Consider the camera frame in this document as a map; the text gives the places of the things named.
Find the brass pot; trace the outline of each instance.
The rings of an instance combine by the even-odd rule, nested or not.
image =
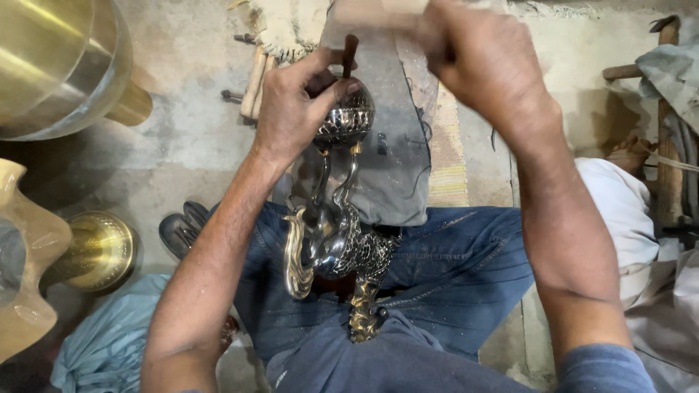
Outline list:
[[[35,141],[106,116],[145,121],[148,93],[131,82],[126,23],[111,0],[3,0],[0,139]]]

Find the polished brass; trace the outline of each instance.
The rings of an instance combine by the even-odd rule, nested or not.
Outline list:
[[[39,294],[38,284],[71,242],[65,221],[19,191],[17,183],[26,170],[0,159],[0,227],[6,234],[21,235],[21,240],[10,237],[9,243],[4,236],[0,243],[0,363],[34,344],[56,323],[56,312]],[[13,247],[19,252],[8,253]]]
[[[117,284],[134,260],[129,227],[110,213],[96,211],[76,215],[68,224],[73,242],[44,273],[41,286],[63,282],[94,292]]]
[[[145,120],[150,96],[130,86],[129,31],[110,0],[0,3],[0,139],[56,138],[110,118]]]
[[[116,105],[104,117],[125,126],[143,123],[153,111],[153,101],[148,92],[131,81]]]

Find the wooden tool handle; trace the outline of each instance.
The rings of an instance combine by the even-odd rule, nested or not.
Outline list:
[[[266,60],[267,55],[262,47],[258,46],[257,52],[255,53],[255,59],[252,64],[252,72],[250,72],[250,79],[247,80],[245,95],[243,95],[243,101],[240,103],[240,114],[245,117],[252,117],[255,97],[257,97],[257,93],[262,85],[262,74],[264,73]]]
[[[352,63],[354,63],[354,55],[356,47],[359,45],[359,38],[348,34],[345,37],[345,51],[343,53],[343,78],[349,78],[352,72]]]
[[[257,93],[257,97],[255,97],[255,105],[252,107],[253,120],[257,120],[260,117],[260,107],[262,106],[262,94],[264,93],[264,78],[267,75],[267,71],[277,68],[278,65],[279,62],[277,62],[276,57],[272,55],[267,56],[267,62],[265,62],[264,66],[264,73],[262,74],[262,81],[260,82],[260,91]]]

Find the white cloth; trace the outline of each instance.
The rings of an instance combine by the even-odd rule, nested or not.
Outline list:
[[[658,255],[648,188],[623,169],[604,159],[575,159],[583,183],[590,191],[617,249],[621,275],[621,301],[632,306],[646,287],[650,265]]]

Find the blue jeans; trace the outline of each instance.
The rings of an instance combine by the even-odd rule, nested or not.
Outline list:
[[[285,206],[265,203],[255,223],[234,304],[267,364],[350,305],[333,292],[297,301],[284,287]],[[531,286],[533,275],[516,208],[428,208],[427,223],[403,228],[380,303],[402,312],[442,347],[475,362],[478,349]]]

